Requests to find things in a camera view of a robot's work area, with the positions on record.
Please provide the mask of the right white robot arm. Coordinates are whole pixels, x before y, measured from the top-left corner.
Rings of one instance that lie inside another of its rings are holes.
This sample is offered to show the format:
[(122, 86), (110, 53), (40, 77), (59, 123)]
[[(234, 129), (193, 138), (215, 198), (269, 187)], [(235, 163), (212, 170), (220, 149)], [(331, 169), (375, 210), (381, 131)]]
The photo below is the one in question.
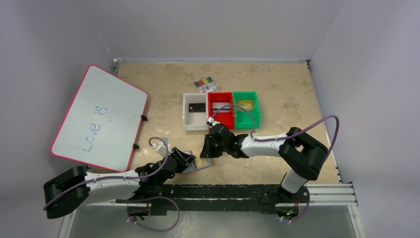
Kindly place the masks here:
[(302, 131), (292, 127), (287, 133), (272, 136), (234, 134), (223, 124), (216, 124), (205, 135), (201, 158), (218, 158), (224, 153), (233, 158), (269, 156), (282, 158), (290, 167), (282, 179), (279, 198), (291, 201), (308, 181), (318, 179), (329, 151), (327, 147)]

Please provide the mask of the green plastic bin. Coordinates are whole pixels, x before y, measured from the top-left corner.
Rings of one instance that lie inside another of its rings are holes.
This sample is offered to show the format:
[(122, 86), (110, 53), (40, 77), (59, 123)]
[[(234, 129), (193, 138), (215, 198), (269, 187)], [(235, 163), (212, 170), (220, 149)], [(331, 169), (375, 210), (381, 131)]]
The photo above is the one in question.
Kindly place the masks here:
[[(252, 116), (254, 121), (256, 122), (256, 128), (260, 127), (261, 121), (261, 111), (259, 106), (259, 99), (257, 93), (255, 91), (249, 92), (241, 92), (236, 91), (232, 93), (233, 95), (233, 103), (236, 105), (236, 101), (238, 100), (252, 100), (254, 103), (254, 109), (252, 111), (248, 111)], [(233, 108), (234, 115), (235, 115), (235, 129), (252, 129), (254, 127), (253, 120), (251, 117), (240, 108)]]

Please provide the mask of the white plastic bin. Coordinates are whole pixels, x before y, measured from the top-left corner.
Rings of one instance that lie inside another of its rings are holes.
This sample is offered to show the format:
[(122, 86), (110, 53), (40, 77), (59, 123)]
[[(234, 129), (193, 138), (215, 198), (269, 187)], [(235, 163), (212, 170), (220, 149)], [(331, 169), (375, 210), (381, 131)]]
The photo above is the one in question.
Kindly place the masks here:
[(206, 93), (184, 93), (183, 94), (183, 128), (186, 131), (203, 131), (208, 129), (208, 108), (205, 113), (190, 113), (188, 105), (190, 103), (205, 103), (207, 107)]

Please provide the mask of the pink leather card holder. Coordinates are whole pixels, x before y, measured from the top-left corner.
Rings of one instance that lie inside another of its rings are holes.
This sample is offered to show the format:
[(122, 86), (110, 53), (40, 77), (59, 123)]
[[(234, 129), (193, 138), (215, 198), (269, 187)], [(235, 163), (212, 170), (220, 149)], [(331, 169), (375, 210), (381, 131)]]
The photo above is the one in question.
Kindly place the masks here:
[(182, 174), (190, 174), (214, 166), (214, 160), (212, 158), (200, 157), (202, 150), (203, 146), (184, 151), (187, 154), (194, 155), (196, 159), (182, 172)]

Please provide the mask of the red plastic bin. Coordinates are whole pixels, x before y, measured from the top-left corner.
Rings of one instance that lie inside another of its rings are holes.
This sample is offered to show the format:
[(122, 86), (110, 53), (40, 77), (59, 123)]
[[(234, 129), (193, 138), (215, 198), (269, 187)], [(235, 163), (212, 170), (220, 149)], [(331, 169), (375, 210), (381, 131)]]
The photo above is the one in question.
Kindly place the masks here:
[(231, 107), (228, 107), (228, 111), (222, 109), (217, 113), (216, 116), (213, 116), (213, 103), (223, 103), (228, 105), (233, 105), (233, 96), (231, 92), (211, 92), (207, 93), (207, 108), (209, 117), (213, 117), (215, 121), (220, 122), (225, 125), (228, 129), (234, 129), (234, 110)]

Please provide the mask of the red framed whiteboard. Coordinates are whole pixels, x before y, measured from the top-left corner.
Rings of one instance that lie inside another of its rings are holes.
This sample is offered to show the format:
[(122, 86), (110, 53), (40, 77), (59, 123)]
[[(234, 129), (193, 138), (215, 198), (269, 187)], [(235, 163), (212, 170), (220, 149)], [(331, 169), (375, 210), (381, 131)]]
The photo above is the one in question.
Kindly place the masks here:
[(96, 65), (88, 66), (53, 140), (54, 156), (126, 171), (148, 94)]

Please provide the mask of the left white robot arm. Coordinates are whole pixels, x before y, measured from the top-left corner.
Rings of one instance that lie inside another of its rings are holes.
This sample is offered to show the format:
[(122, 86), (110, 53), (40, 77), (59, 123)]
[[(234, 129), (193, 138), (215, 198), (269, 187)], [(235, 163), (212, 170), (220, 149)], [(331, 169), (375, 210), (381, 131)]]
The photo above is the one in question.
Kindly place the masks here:
[(47, 218), (66, 216), (79, 206), (108, 200), (141, 203), (162, 193), (161, 186), (184, 172), (195, 161), (191, 152), (174, 147), (168, 158), (147, 163), (123, 173), (91, 173), (83, 166), (72, 167), (44, 184)]

